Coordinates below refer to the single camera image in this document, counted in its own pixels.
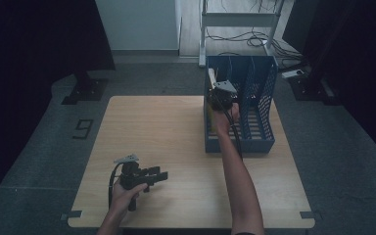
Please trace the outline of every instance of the person's hand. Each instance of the person's hand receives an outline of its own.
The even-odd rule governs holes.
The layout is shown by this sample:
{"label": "person's hand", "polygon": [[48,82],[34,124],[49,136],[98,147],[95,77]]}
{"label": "person's hand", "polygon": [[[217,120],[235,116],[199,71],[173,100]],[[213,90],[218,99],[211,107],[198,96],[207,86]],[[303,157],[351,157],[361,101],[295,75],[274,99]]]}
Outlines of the person's hand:
{"label": "person's hand", "polygon": [[112,212],[118,221],[122,221],[127,214],[127,208],[132,199],[139,197],[139,193],[148,187],[148,184],[139,184],[130,190],[125,190],[119,184],[119,179],[115,182],[112,192],[112,204],[109,212]]}
{"label": "person's hand", "polygon": [[106,214],[102,225],[97,231],[98,235],[118,234],[118,227],[127,214],[130,201],[139,197],[139,193],[148,187],[148,184],[139,184],[136,187],[125,190],[119,184],[119,179],[115,182],[112,192],[112,204]]}
{"label": "person's hand", "polygon": [[[236,122],[240,117],[239,104],[233,103],[233,107],[227,112],[233,117],[234,122]],[[230,122],[223,111],[213,111],[213,125],[218,136],[228,135]]]}

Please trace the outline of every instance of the metal frame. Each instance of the metal frame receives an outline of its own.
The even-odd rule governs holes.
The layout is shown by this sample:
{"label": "metal frame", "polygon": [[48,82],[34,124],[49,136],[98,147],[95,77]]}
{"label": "metal frame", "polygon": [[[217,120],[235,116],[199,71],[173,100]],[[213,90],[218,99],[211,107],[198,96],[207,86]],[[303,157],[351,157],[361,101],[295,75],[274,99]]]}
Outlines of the metal frame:
{"label": "metal frame", "polygon": [[283,3],[281,0],[275,13],[207,13],[207,0],[203,0],[203,12],[201,14],[201,40],[199,66],[206,66],[206,27],[208,26],[255,26],[270,27],[268,40],[264,44],[264,50],[271,56],[269,51],[273,41],[274,32],[281,16]]}

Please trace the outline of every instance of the wire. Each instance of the wire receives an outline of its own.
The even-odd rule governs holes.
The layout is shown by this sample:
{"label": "wire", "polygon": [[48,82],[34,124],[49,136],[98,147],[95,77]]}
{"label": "wire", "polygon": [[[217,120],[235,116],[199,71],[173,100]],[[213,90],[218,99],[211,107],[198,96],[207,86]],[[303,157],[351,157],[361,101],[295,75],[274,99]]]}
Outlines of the wire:
{"label": "wire", "polygon": [[218,97],[212,92],[211,93],[213,95],[213,97],[215,98],[216,102],[218,103],[219,107],[223,110],[225,116],[227,117],[228,119],[228,122],[230,123],[230,126],[231,126],[231,129],[233,130],[234,132],[234,136],[236,138],[236,146],[237,146],[237,152],[240,156],[240,159],[243,160],[243,154],[242,154],[242,151],[241,151],[241,142],[240,142],[240,137],[239,137],[239,133],[237,132],[237,128],[236,126],[234,125],[234,120],[233,120],[233,117],[222,107],[222,104],[221,102],[219,101]]}
{"label": "wire", "polygon": [[118,169],[118,166],[121,165],[121,163],[118,163],[115,168],[112,171],[111,177],[109,179],[109,208],[110,205],[112,204],[112,196],[113,196],[113,187],[114,187],[114,181],[116,177],[116,170]]}
{"label": "wire", "polygon": [[[206,10],[207,10],[209,0],[204,0],[204,1],[206,1]],[[258,0],[256,0],[255,4],[251,7],[250,11],[254,8],[254,6],[257,3],[258,3]],[[263,1],[259,0],[258,11],[260,12],[261,9],[264,9],[267,12],[269,12],[273,9],[273,12],[275,12],[276,7],[277,7],[277,3],[278,3],[278,0],[275,0],[273,6],[268,8],[268,6],[269,6],[268,1],[267,1],[266,7],[263,7],[262,6]],[[221,6],[227,12],[226,8],[223,5],[222,0],[221,0]],[[201,25],[201,1],[200,1],[199,8],[200,8],[200,28],[201,28],[201,26],[202,26]],[[232,36],[232,37],[221,37],[221,36],[218,36],[218,35],[210,35],[209,29],[207,27],[206,27],[206,33],[207,33],[207,38],[210,38],[211,40],[246,42],[248,46],[255,47],[255,48],[264,46],[263,40],[265,40],[265,41],[268,40],[267,34],[255,31],[254,27],[252,28],[251,31],[242,33],[242,34],[237,35],[237,36]],[[284,49],[280,45],[280,43],[287,44],[283,41],[277,41],[276,39],[273,38],[271,46],[274,48],[274,51],[275,51],[274,56],[275,56],[276,60],[279,60],[280,61],[279,64],[282,65],[282,67],[283,67],[282,70],[287,68],[286,65],[284,64],[284,62],[286,62],[286,61],[297,61],[297,62],[302,63],[302,64],[306,63],[307,59],[302,54],[300,54],[299,52]],[[240,55],[240,54],[233,53],[233,52],[223,52],[223,53],[220,53],[218,55],[226,55],[226,54],[237,55],[237,56]]]}
{"label": "wire", "polygon": [[224,4],[222,3],[222,0],[221,0],[221,7],[224,9],[225,12],[227,12],[227,9],[225,9]]}

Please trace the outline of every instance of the electronic equipment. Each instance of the electronic equipment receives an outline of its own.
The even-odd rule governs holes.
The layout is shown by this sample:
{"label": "electronic equipment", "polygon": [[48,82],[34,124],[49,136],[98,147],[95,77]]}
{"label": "electronic equipment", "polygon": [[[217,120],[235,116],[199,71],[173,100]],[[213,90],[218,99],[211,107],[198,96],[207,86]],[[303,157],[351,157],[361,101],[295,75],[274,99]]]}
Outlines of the electronic equipment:
{"label": "electronic equipment", "polygon": [[229,80],[216,81],[217,74],[214,69],[209,69],[211,92],[208,101],[215,111],[227,111],[233,107],[233,95],[237,94],[236,88]]}
{"label": "electronic equipment", "polygon": [[[109,207],[112,203],[112,192],[114,187],[115,177],[119,177],[119,184],[123,189],[130,190],[139,184],[147,183],[148,187],[144,190],[145,193],[148,193],[150,186],[154,186],[155,183],[167,180],[167,172],[161,172],[159,166],[154,166],[150,168],[139,168],[139,161],[136,155],[132,154],[125,158],[115,161],[115,169],[112,171],[112,175],[109,181]],[[119,165],[121,167],[121,175],[116,176],[116,171]],[[132,199],[128,210],[130,212],[136,211],[136,199]]]}

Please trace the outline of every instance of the blue crate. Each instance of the blue crate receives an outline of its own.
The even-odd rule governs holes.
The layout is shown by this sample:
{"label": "blue crate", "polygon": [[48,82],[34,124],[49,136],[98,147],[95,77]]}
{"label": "blue crate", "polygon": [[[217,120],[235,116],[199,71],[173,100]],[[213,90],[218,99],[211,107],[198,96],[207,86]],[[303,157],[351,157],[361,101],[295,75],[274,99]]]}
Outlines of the blue crate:
{"label": "blue crate", "polygon": [[[208,69],[217,71],[217,81],[229,80],[237,89],[240,106],[236,128],[242,152],[268,153],[274,144],[269,111],[277,76],[277,63],[269,56],[208,56],[205,97],[209,96]],[[212,131],[211,108],[204,99],[205,144],[207,153],[219,153],[218,139]]]}

